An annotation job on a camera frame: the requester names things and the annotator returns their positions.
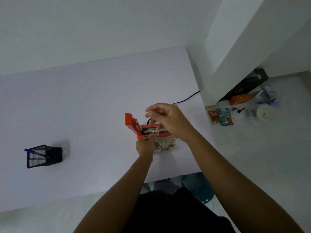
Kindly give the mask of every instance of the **pen holder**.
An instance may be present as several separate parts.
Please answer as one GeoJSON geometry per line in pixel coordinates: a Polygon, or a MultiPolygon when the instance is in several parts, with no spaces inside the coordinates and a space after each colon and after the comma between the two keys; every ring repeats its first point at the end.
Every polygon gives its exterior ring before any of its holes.
{"type": "Polygon", "coordinates": [[[40,145],[30,148],[29,151],[34,153],[27,152],[27,168],[49,166],[63,160],[60,147],[40,145]]]}

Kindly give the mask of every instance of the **hand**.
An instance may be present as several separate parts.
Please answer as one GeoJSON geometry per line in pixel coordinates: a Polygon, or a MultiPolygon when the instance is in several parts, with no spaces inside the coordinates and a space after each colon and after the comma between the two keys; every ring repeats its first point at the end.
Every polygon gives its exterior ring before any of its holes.
{"type": "Polygon", "coordinates": [[[155,135],[152,135],[150,137],[144,137],[136,141],[136,150],[139,156],[147,155],[153,158],[153,153],[156,150],[155,137],[155,135]]]}
{"type": "Polygon", "coordinates": [[[157,103],[146,108],[146,112],[145,117],[152,118],[150,124],[160,122],[157,130],[164,126],[170,133],[180,137],[183,141],[186,141],[191,131],[194,130],[177,105],[157,103]]]}

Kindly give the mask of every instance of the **white desk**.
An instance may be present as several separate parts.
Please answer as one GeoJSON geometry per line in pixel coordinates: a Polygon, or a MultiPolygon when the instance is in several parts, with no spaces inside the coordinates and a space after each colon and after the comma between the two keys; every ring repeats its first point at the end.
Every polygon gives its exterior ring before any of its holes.
{"type": "MultiPolygon", "coordinates": [[[[0,77],[0,211],[108,190],[137,159],[124,113],[198,91],[186,49],[177,47],[0,77]],[[25,148],[62,146],[64,161],[26,168],[25,148]]],[[[202,99],[178,105],[212,142],[202,99]]],[[[189,148],[154,155],[146,182],[199,172],[189,148]]]]}

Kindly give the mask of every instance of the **power cord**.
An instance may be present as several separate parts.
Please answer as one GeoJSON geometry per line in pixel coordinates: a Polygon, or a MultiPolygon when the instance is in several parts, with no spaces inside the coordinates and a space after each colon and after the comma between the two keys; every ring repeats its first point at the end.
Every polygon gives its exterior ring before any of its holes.
{"type": "MultiPolygon", "coordinates": [[[[194,94],[192,94],[191,96],[189,96],[187,99],[189,99],[189,98],[191,98],[191,97],[193,97],[195,94],[198,94],[200,91],[198,91],[198,92],[196,92],[196,93],[194,93],[194,94]]],[[[183,100],[183,101],[179,101],[179,102],[175,102],[175,103],[173,103],[172,105],[174,105],[174,104],[178,104],[178,103],[181,103],[181,102],[184,102],[184,101],[186,101],[187,99],[185,99],[185,100],[183,100]]]]}

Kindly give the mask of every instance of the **orange box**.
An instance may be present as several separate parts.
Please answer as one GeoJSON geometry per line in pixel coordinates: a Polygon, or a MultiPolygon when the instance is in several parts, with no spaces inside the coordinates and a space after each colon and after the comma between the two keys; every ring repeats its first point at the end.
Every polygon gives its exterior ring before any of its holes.
{"type": "Polygon", "coordinates": [[[233,96],[229,99],[230,105],[242,104],[249,101],[252,98],[251,94],[246,93],[238,96],[233,96]]]}

